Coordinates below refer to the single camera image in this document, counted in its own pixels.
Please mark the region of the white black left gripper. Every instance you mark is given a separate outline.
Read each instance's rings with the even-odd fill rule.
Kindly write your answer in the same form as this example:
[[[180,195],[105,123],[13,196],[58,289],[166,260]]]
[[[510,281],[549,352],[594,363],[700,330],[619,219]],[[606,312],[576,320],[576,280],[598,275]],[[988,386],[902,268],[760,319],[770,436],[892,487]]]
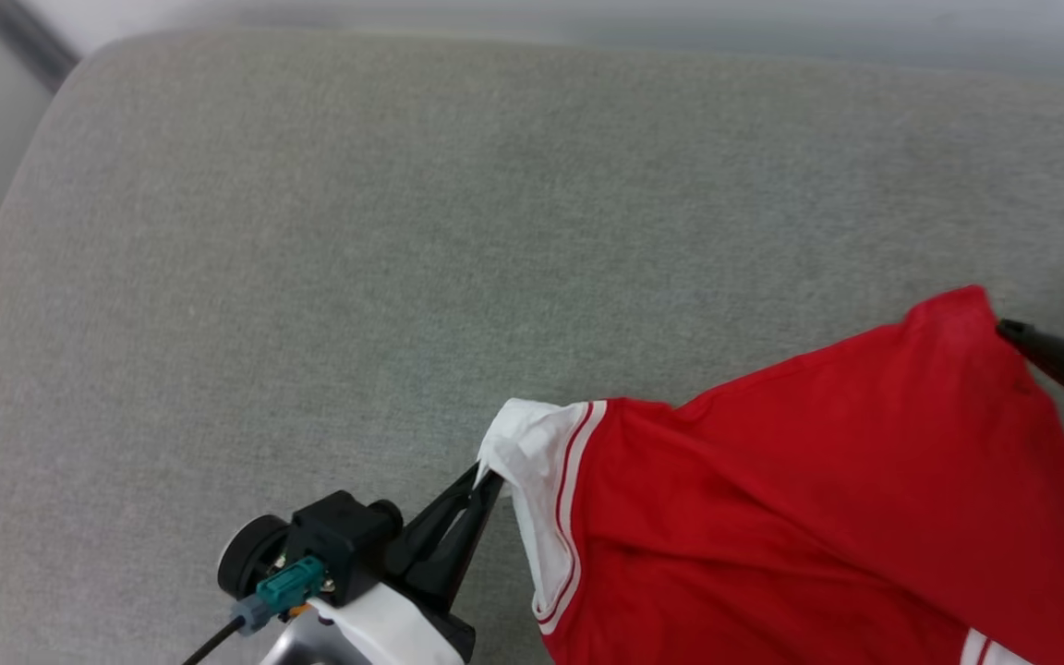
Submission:
[[[320,561],[284,556],[290,523],[267,514],[242,526],[218,561],[218,585],[234,602],[219,638],[284,624],[257,665],[470,665],[473,627],[438,611],[454,605],[505,484],[480,470],[469,467],[389,544],[385,567],[408,578],[411,598],[381,581],[358,600],[331,606],[318,598]]]

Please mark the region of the red white sports jersey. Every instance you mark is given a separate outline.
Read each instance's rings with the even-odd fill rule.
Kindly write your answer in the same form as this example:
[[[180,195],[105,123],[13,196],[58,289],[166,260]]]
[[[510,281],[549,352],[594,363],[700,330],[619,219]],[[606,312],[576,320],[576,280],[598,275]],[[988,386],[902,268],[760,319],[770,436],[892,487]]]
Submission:
[[[556,665],[1064,665],[1064,429],[986,290],[674,408],[512,399]]]

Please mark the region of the grey fabric sofa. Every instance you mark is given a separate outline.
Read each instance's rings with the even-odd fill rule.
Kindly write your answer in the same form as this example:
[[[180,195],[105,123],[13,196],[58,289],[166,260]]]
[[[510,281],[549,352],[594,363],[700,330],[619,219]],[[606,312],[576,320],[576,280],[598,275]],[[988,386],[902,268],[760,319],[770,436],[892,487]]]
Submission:
[[[1064,79],[115,43],[0,207],[0,665],[180,665],[259,514],[413,514],[510,397],[680,404],[967,284],[1063,325]]]

